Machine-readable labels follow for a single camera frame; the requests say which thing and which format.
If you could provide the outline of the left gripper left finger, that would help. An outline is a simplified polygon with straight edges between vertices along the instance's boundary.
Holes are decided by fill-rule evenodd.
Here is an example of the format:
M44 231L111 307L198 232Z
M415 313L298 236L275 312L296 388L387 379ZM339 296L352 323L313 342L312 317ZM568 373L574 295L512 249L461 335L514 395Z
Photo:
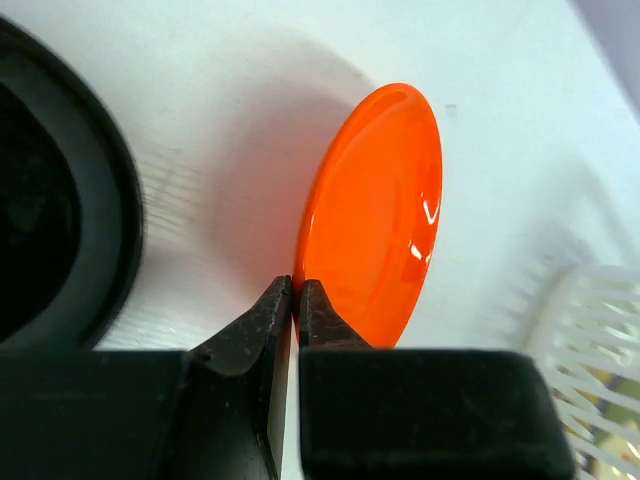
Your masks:
M280 477L292 303L291 279L279 276L244 314L192 350L185 478Z

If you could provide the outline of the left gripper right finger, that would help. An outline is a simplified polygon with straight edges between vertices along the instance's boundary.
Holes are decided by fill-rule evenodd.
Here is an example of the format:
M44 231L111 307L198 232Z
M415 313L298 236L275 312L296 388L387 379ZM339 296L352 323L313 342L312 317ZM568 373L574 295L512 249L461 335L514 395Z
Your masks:
M571 479L533 360L504 350L376 349L317 280L300 291L299 430L308 479Z

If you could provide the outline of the orange round plate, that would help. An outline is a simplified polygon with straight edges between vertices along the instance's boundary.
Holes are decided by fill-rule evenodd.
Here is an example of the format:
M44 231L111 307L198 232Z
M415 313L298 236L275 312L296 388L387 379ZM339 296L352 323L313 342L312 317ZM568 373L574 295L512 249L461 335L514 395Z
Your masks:
M442 165L428 101L392 83L349 115L310 188L294 290L320 281L336 313L373 347L394 347L416 307L436 243Z

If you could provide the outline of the white plastic dish bin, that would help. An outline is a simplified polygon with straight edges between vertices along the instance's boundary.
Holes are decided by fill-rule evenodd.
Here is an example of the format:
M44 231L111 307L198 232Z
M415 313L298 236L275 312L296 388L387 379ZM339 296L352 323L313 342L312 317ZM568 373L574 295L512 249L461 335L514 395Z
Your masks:
M526 339L580 479L639 476L639 272L584 265L550 290Z

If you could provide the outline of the black round plate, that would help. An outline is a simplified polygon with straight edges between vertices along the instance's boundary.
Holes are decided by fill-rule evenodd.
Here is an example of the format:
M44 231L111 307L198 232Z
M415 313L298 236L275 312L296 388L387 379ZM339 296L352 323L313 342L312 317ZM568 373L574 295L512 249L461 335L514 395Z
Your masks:
M44 43L1 23L1 347L91 348L123 308L144 236L119 129Z

